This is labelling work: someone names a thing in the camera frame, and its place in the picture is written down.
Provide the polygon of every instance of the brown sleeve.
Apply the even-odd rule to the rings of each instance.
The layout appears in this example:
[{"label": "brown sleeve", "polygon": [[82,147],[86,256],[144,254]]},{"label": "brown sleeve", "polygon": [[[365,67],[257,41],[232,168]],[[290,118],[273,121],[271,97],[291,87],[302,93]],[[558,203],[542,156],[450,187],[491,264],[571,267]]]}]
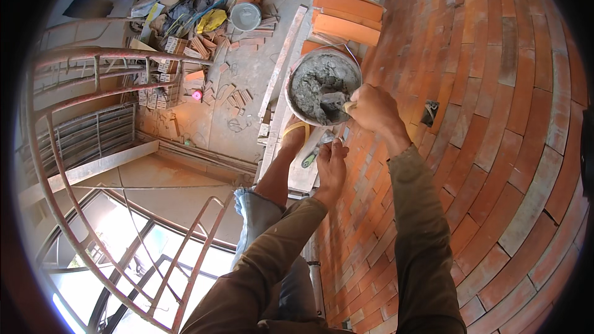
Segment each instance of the brown sleeve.
[{"label": "brown sleeve", "polygon": [[271,288],[289,273],[328,210],[316,199],[293,204],[286,216],[258,236],[232,272],[221,276],[182,329],[190,333],[258,333]]},{"label": "brown sleeve", "polygon": [[433,174],[414,145],[388,165],[398,232],[398,333],[465,333],[450,275],[450,228],[431,182]]}]

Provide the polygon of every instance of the mortar bucket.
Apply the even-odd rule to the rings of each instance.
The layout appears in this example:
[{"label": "mortar bucket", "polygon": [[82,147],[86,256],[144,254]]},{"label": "mortar bucket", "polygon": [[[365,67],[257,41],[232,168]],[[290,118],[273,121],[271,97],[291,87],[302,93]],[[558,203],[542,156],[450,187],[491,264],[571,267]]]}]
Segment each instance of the mortar bucket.
[{"label": "mortar bucket", "polygon": [[[293,111],[293,114],[295,114],[295,116],[297,116],[304,122],[307,122],[308,124],[311,124],[313,126],[318,126],[318,127],[324,126],[324,124],[321,124],[320,122],[318,122],[315,117],[306,115],[297,106],[297,103],[295,102],[296,97],[293,95],[293,92],[292,92],[292,84],[293,84],[293,77],[295,75],[295,71],[297,71],[299,66],[301,66],[304,62],[307,62],[308,60],[311,60],[313,58],[319,58],[320,56],[337,57],[340,60],[344,61],[348,66],[350,66],[350,68],[352,69],[353,74],[355,76],[356,83],[355,83],[355,85],[351,85],[351,86],[347,85],[347,90],[349,91],[349,93],[352,94],[363,83],[362,82],[363,77],[361,75],[361,68],[360,68],[359,64],[353,60],[353,57],[348,56],[341,51],[338,51],[334,48],[326,48],[325,46],[322,46],[318,49],[312,50],[312,51],[304,54],[303,56],[301,56],[299,58],[299,60],[297,60],[297,62],[295,62],[295,64],[293,66],[291,66],[291,69],[289,70],[289,77],[285,80],[285,85],[283,85],[283,93],[285,94],[287,105],[289,106],[291,111]],[[328,125],[338,125],[342,122],[348,121],[348,119],[349,119],[349,116],[346,113],[344,113],[340,120],[338,120],[336,122],[331,122]]]}]

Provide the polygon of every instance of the blue jeans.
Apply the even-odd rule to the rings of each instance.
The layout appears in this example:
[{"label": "blue jeans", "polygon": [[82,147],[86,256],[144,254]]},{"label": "blue jeans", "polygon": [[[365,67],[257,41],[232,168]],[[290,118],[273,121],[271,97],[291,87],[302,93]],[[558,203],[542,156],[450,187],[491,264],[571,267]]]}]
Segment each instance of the blue jeans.
[{"label": "blue jeans", "polygon": [[[287,215],[284,207],[244,187],[235,190],[235,210],[243,217],[243,228],[233,266],[260,234]],[[271,293],[270,305],[260,319],[301,322],[318,317],[309,266],[303,257],[295,259],[289,273]]]}]

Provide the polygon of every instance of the drain pipe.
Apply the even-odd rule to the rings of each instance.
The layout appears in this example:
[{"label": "drain pipe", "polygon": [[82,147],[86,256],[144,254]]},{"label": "drain pipe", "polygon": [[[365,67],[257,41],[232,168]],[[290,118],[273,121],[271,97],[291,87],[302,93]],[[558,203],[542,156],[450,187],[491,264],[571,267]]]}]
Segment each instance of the drain pipe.
[{"label": "drain pipe", "polygon": [[320,251],[318,249],[318,231],[314,232],[309,238],[309,256],[307,264],[309,265],[309,278],[314,287],[314,298],[316,299],[316,310],[318,316],[326,318],[324,309],[324,296],[322,294],[322,277],[320,275]]}]

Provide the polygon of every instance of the yellow flip-flop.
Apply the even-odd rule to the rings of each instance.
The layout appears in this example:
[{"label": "yellow flip-flop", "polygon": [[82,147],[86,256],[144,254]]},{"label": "yellow flip-flop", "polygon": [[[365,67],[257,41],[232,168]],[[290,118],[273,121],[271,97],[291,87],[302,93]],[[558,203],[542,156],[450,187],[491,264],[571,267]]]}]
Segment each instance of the yellow flip-flop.
[{"label": "yellow flip-flop", "polygon": [[285,131],[283,132],[283,137],[286,136],[286,134],[288,134],[291,130],[293,129],[297,129],[300,127],[305,127],[305,140],[303,142],[303,145],[305,145],[307,143],[307,140],[309,139],[309,124],[307,122],[296,122],[293,125],[290,125],[287,129],[285,129]]}]

